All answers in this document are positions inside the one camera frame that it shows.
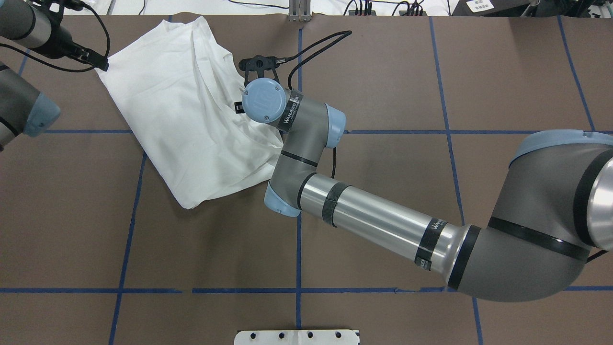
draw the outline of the white sticker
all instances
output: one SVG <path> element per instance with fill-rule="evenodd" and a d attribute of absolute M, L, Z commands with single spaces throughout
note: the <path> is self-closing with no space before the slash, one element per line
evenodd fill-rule
<path fill-rule="evenodd" d="M 467 1 L 466 5 L 468 5 L 468 8 L 473 11 L 473 13 L 487 11 L 494 8 L 494 5 L 492 5 L 490 0 L 471 0 Z"/>

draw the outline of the black cable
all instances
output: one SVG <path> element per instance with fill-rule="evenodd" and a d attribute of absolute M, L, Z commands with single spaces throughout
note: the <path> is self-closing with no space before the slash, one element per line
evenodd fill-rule
<path fill-rule="evenodd" d="M 143 0 L 143 8 L 140 9 L 139 15 L 143 14 L 143 11 L 145 10 L 145 6 L 147 6 L 147 0 Z"/>
<path fill-rule="evenodd" d="M 279 5 L 256 4 L 254 2 L 241 2 L 241 1 L 234 1 L 234 0 L 228 0 L 228 1 L 233 3 L 233 4 L 239 4 L 239 5 L 255 5 L 255 6 L 264 6 L 264 7 L 276 7 L 278 9 L 289 10 L 289 7 L 283 7 L 283 6 L 279 6 Z"/>
<path fill-rule="evenodd" d="M 609 252 L 608 250 L 604 250 L 603 249 L 603 250 L 599 251 L 598 253 L 596 253 L 594 255 L 591 255 L 589 258 L 587 258 L 587 261 L 585 263 L 588 263 L 588 262 L 590 262 L 590 261 L 592 261 L 592 260 L 594 260 L 596 258 L 599 258 L 599 257 L 603 256 L 604 254 L 606 254 L 608 252 Z"/>
<path fill-rule="evenodd" d="M 353 2 L 355 5 L 356 5 L 356 9 L 355 9 L 355 11 L 356 11 L 356 13 L 357 13 L 357 2 L 356 2 L 356 0 L 351 0 L 351 1 L 349 1 L 349 2 L 347 3 L 347 7 L 345 7 L 345 12 L 343 12 L 343 15 L 346 15 L 346 14 L 347 14 L 347 11 L 349 10 L 349 6 L 351 6 L 351 3 L 352 3 L 352 2 Z"/>
<path fill-rule="evenodd" d="M 281 59 L 281 60 L 285 60 L 282 63 L 291 61 L 295 58 L 297 58 L 298 56 L 302 55 L 303 53 L 305 53 L 307 50 L 313 48 L 315 45 L 318 45 L 324 41 L 327 41 L 333 37 L 336 36 L 340 36 L 339 38 L 335 39 L 334 41 L 330 42 L 329 44 L 327 44 L 325 47 L 323 47 L 322 49 L 319 49 L 317 52 L 314 52 L 313 54 L 311 54 L 308 58 L 304 59 L 303 61 L 301 61 L 299 64 L 296 65 L 296 67 L 294 67 L 294 69 L 292 69 L 292 71 L 289 73 L 289 76 L 287 77 L 287 87 L 290 90 L 293 90 L 292 88 L 292 76 L 294 76 L 294 73 L 296 71 L 298 71 L 298 68 L 301 68 L 302 66 L 304 66 L 305 63 L 311 61 L 314 57 L 318 56 L 319 54 L 325 52 L 326 50 L 328 50 L 329 48 L 331 48 L 333 45 L 339 43 L 342 39 L 344 39 L 345 37 L 349 36 L 351 34 L 351 30 L 347 30 L 347 31 L 339 31 L 337 33 L 331 34 L 323 39 L 320 39 L 319 41 L 315 42 L 314 44 L 309 45 L 305 50 L 302 50 L 300 53 L 292 56 L 291 58 L 288 59 Z"/>
<path fill-rule="evenodd" d="M 106 27 L 106 26 L 104 25 L 104 23 L 102 22 L 102 18 L 100 18 L 100 16 L 98 15 L 98 13 L 96 13 L 96 11 L 95 11 L 95 10 L 94 10 L 94 9 L 93 9 L 93 8 L 92 8 L 90 5 L 88 5 L 88 4 L 86 4 L 86 3 L 83 3 L 83 7 L 85 7 L 85 8 L 86 8 L 86 9 L 88 9 L 88 10 L 89 10 L 91 13 L 93 13 L 93 14 L 94 14 L 94 16 L 96 17 L 96 19 L 98 20 L 98 22 L 99 22 L 99 23 L 100 23 L 100 25 L 102 26 L 102 29 L 104 30 L 104 34 L 105 34 L 105 36 L 107 37 L 107 50 L 106 50 L 106 52 L 104 53 L 104 58 L 108 58 L 108 57 L 109 57 L 109 51 L 110 51 L 110 49 L 111 49 L 111 38 L 110 38 L 110 36 L 109 36 L 109 32 L 107 31 L 107 27 Z M 34 60 L 34 61 L 38 62 L 38 63 L 42 63 L 42 64 L 44 64 L 45 66 L 51 67 L 51 68 L 53 68 L 53 69 L 57 69 L 57 70 L 62 71 L 62 72 L 83 73 L 83 72 L 88 72 L 88 71 L 91 71 L 92 69 L 94 69 L 94 68 L 95 68 L 94 66 L 92 66 L 92 67 L 88 67 L 88 68 L 84 68 L 84 69 L 69 69 L 69 68 L 63 68 L 63 67 L 55 66 L 54 64 L 50 64 L 50 63 L 48 63 L 48 62 L 46 62 L 46 61 L 44 61 L 44 60 L 41 60 L 41 59 L 39 59 L 39 58 L 37 58 L 37 57 L 35 57 L 35 56 L 32 56 L 32 55 L 30 55 L 30 54 L 28 54 L 28 53 L 24 52 L 23 50 L 20 50 L 19 48 L 13 47 L 12 45 L 8 45 L 8 44 L 3 44 L 3 43 L 0 43 L 0 47 L 3 47 L 3 48 L 8 48 L 8 49 L 14 50 L 14 51 L 16 51 L 16 52 L 18 52 L 18 53 L 20 53 L 20 54 L 22 54 L 22 55 L 27 56 L 28 58 L 30 58 L 30 59 L 32 59 L 32 60 Z"/>
<path fill-rule="evenodd" d="M 332 149 L 332 175 L 331 178 L 334 178 L 334 175 L 337 173 L 337 148 Z"/>
<path fill-rule="evenodd" d="M 397 10 L 397 9 L 398 9 L 398 7 L 399 7 L 400 5 L 402 5 L 402 4 L 406 4 L 406 12 L 407 12 L 407 13 L 409 12 L 411 4 L 409 4 L 409 2 L 408 2 L 408 1 L 400 1 L 400 2 L 396 3 L 396 7 L 394 7 L 394 11 L 392 12 L 392 15 L 395 15 L 395 14 L 396 14 L 396 10 Z"/>

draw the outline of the light blue joint cover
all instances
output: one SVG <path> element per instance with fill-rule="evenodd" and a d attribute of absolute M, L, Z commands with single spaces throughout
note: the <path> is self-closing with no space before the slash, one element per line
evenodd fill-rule
<path fill-rule="evenodd" d="M 281 197 L 279 197 L 274 190 L 272 190 L 270 182 L 268 183 L 266 194 L 264 195 L 264 204 L 269 209 L 288 217 L 298 217 L 300 214 L 299 209 L 295 209 L 290 206 L 283 199 L 281 199 Z"/>
<path fill-rule="evenodd" d="M 582 130 L 549 130 L 537 132 L 529 135 L 517 148 L 515 157 L 511 160 L 518 159 L 520 156 L 544 149 L 546 147 L 566 145 L 566 144 L 605 144 L 613 145 L 613 137 L 599 132 L 585 132 Z"/>
<path fill-rule="evenodd" d="M 258 78 L 250 82 L 243 92 L 243 109 L 251 120 L 270 123 L 281 117 L 287 96 L 278 82 Z"/>
<path fill-rule="evenodd" d="M 341 141 L 347 125 L 347 116 L 344 112 L 330 107 L 327 103 L 326 108 L 328 109 L 328 142 L 326 142 L 326 147 L 332 149 Z"/>
<path fill-rule="evenodd" d="M 43 133 L 58 119 L 59 113 L 59 107 L 41 92 L 34 102 L 23 132 L 32 137 Z"/>

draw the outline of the white towel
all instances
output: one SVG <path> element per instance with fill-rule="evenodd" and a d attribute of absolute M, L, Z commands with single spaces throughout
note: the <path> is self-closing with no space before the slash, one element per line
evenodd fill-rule
<path fill-rule="evenodd" d="M 96 71 L 186 209 L 270 179 L 281 147 L 271 126 L 234 112 L 243 77 L 207 21 L 162 21 Z"/>

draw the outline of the black band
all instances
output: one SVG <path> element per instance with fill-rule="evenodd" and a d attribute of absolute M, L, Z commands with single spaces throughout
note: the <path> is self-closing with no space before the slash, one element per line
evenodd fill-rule
<path fill-rule="evenodd" d="M 586 261 L 587 257 L 590 255 L 589 250 L 581 248 L 576 244 L 566 242 L 562 239 L 547 235 L 531 228 L 523 227 L 504 219 L 492 217 L 490 218 L 490 222 L 487 224 L 487 226 L 519 239 L 523 239 L 524 241 L 536 244 L 539 247 L 552 250 L 556 253 L 566 255 L 567 257 L 583 262 Z"/>
<path fill-rule="evenodd" d="M 332 220 L 332 217 L 334 216 L 334 209 L 337 207 L 338 199 L 347 187 L 349 187 L 349 185 L 344 182 L 337 182 L 337 184 L 333 185 L 326 196 L 324 207 L 321 210 L 321 218 L 324 220 L 324 222 L 335 228 L 337 226 L 334 225 L 334 221 Z"/>
<path fill-rule="evenodd" d="M 573 200 L 573 217 L 575 230 L 579 239 L 588 246 L 596 247 L 587 229 L 587 205 L 596 177 L 604 165 L 613 158 L 613 150 L 607 150 L 596 156 L 583 173 Z"/>
<path fill-rule="evenodd" d="M 285 104 L 285 110 L 279 119 L 279 124 L 276 126 L 278 129 L 289 132 L 289 129 L 292 128 L 292 125 L 294 124 L 294 120 L 296 119 L 296 114 L 298 114 L 298 108 L 300 108 L 300 102 L 302 102 L 303 97 L 304 95 L 302 95 L 299 91 L 292 90 L 292 93 L 289 95 L 289 101 L 287 101 L 287 104 Z"/>
<path fill-rule="evenodd" d="M 28 7 L 32 10 L 32 25 L 30 25 L 30 28 L 28 29 L 26 33 L 24 33 L 23 35 L 19 37 L 11 38 L 10 40 L 19 41 L 20 39 L 24 39 L 28 37 L 32 33 L 32 31 L 34 31 L 34 27 L 36 26 L 36 14 L 34 13 L 34 9 L 32 8 L 32 6 L 28 6 Z"/>
<path fill-rule="evenodd" d="M 315 168 L 317 168 L 317 163 L 313 162 L 312 160 L 308 160 L 308 159 L 306 159 L 306 158 L 302 158 L 302 157 L 300 157 L 300 156 L 294 155 L 293 153 L 291 153 L 291 152 L 287 152 L 287 151 L 285 151 L 285 150 L 282 150 L 282 151 L 281 151 L 281 154 L 282 154 L 282 155 L 284 155 L 284 156 L 286 156 L 286 157 L 293 158 L 293 159 L 295 159 L 295 160 L 297 160 L 297 161 L 301 161 L 302 163 L 306 163 L 306 164 L 308 164 L 308 165 L 312 165 L 312 166 L 314 166 Z"/>
<path fill-rule="evenodd" d="M 305 186 L 307 185 L 308 180 L 313 177 L 313 175 L 317 174 L 316 172 L 312 172 L 311 174 L 309 174 L 309 176 L 306 177 L 306 179 L 304 181 L 302 181 L 302 185 L 300 186 L 300 189 L 298 189 L 298 209 L 302 209 L 302 207 L 300 206 L 300 197 L 302 196 L 302 191 L 305 189 Z"/>
<path fill-rule="evenodd" d="M 455 259 L 454 268 L 451 270 L 451 275 L 449 275 L 449 282 L 447 282 L 447 286 L 454 290 L 457 290 L 460 286 L 464 270 L 468 264 L 468 259 L 473 252 L 477 237 L 479 237 L 479 231 L 481 231 L 481 228 L 471 225 L 468 228 L 468 233 L 466 234 L 466 238 L 464 238 L 464 242 L 462 242 L 458 257 Z"/>
<path fill-rule="evenodd" d="M 432 253 L 434 252 L 434 247 L 436 247 L 438 238 L 441 237 L 441 231 L 445 225 L 447 225 L 447 222 L 442 219 L 431 219 L 422 235 L 421 241 L 419 241 L 419 248 L 415 254 L 415 265 L 426 271 L 430 271 L 430 267 L 432 266 Z"/>
<path fill-rule="evenodd" d="M 0 116 L 0 123 L 2 123 L 6 128 L 8 128 L 15 136 L 19 135 L 19 132 L 11 125 L 7 120 L 4 120 L 2 116 Z"/>

